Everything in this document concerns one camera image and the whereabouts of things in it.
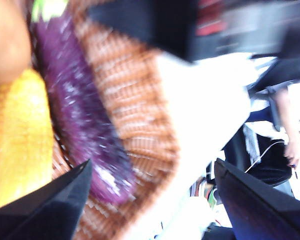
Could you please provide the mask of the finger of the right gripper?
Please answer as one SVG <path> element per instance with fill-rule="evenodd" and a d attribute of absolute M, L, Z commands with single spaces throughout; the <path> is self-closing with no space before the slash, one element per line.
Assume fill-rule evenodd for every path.
<path fill-rule="evenodd" d="M 196 0 L 113 0 L 86 10 L 95 22 L 193 62 Z"/>

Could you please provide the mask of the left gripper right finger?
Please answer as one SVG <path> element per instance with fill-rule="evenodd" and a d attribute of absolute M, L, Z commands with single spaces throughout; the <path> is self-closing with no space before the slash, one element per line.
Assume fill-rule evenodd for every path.
<path fill-rule="evenodd" d="M 217 159 L 219 196 L 238 240 L 300 240 L 300 201 Z"/>

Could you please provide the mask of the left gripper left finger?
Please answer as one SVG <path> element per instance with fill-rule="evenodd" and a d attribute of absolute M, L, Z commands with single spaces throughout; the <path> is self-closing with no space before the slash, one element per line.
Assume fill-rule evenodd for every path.
<path fill-rule="evenodd" d="M 43 187 L 0 207 L 0 240 L 70 240 L 92 178 L 88 160 Z"/>

